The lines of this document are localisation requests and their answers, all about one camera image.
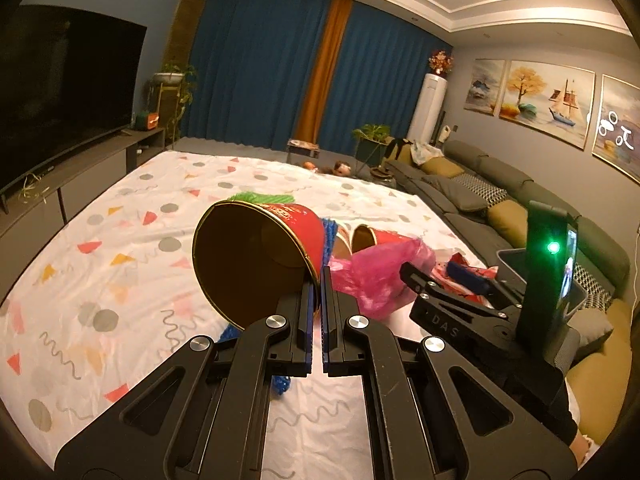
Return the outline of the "blue foam net sleeve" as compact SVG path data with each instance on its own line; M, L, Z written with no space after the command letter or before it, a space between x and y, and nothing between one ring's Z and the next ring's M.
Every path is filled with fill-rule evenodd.
M338 230L338 225L334 220L329 218L322 218L322 226L324 231L324 242L322 249L321 266L327 266L329 264L335 237ZM241 331L231 324L228 324L224 331L220 334L219 341L226 341L233 338L238 338ZM291 377L288 376L273 376L271 379L272 391L278 396L285 394L291 387Z

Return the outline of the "pink plastic bag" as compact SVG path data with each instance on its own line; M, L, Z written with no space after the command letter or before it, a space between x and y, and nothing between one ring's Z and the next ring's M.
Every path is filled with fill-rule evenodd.
M384 320L416 299L416 293L400 278L400 268L406 262L430 275L436 254L420 238L409 238L363 249L350 259L332 257L332 285L357 300L360 314Z

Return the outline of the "red paper cup gold rim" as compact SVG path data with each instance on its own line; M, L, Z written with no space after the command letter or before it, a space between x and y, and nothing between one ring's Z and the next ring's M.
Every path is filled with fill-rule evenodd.
M320 283L323 242L321 219L303 205L221 200L198 222L192 264L208 302L245 330L261 304Z

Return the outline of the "cream red paper bowl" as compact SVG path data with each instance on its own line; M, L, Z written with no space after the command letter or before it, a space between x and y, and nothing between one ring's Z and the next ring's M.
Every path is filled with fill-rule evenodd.
M352 242L350 241L349 232L340 224L336 228L332 257L345 260L352 258Z

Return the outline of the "dark grey trash bin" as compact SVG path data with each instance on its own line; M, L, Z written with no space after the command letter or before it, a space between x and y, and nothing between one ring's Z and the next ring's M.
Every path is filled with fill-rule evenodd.
M523 296L524 312L543 321L567 322L585 302L587 293L574 278L575 256L541 249L531 257L525 248L501 249L498 281Z

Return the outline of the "red paper cup lying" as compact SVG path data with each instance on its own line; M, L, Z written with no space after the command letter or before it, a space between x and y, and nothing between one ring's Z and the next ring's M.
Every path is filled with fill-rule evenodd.
M407 240L412 240L412 236L405 236L395 231L379 230L367 224L360 224L352 233L352 253L356 254L356 252L362 252L371 247L406 242Z

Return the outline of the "yellow sofa cushion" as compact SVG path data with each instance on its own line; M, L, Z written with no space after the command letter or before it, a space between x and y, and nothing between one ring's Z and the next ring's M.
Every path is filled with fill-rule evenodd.
M526 246L527 218L527 210L514 200L504 200L487 211L488 224L515 248Z

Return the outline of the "potted green plant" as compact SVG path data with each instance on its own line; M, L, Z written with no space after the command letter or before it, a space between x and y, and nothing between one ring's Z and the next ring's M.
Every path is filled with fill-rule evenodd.
M369 167L380 166L390 143L390 126L364 124L352 130L356 140L355 158Z

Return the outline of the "green foam net sleeve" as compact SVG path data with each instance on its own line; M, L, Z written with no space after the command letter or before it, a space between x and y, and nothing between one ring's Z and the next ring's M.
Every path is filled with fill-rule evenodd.
M295 198L290 194L262 194L245 191L236 193L229 197L234 202L245 202L250 204L292 204Z

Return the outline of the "small left landscape painting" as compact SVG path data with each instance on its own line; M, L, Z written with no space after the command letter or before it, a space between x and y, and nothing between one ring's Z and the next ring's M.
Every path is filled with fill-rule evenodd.
M477 58L472 66L471 83L464 101L464 109L485 115L495 114L506 60Z

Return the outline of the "orange curtain strip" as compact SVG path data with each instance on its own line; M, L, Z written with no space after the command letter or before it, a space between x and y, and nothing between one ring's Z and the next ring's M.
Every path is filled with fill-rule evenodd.
M314 66L300 109L294 138L317 144L326 102L340 55L346 26L352 13L352 0L331 0Z

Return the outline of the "flower decoration on conditioner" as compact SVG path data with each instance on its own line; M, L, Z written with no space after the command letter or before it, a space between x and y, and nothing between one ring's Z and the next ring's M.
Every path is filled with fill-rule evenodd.
M428 58L431 73L446 78L452 70L454 58L446 50L437 50Z

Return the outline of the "sailboat tree painting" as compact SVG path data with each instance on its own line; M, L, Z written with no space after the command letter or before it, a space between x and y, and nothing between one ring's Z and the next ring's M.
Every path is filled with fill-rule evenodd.
M596 74L583 68L512 60L506 71L499 117L586 146Z

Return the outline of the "right painting with glare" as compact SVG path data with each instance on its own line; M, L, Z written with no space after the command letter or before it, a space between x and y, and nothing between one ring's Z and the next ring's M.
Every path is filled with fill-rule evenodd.
M600 107L591 153L634 182L640 179L640 91L603 75Z

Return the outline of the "tv cabinet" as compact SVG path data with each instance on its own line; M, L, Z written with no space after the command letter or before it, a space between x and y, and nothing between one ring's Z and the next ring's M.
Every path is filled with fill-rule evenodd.
M111 185L165 149L165 130L124 129L83 145L38 174L28 174L1 195L1 233L6 235L41 206L55 206L66 223Z

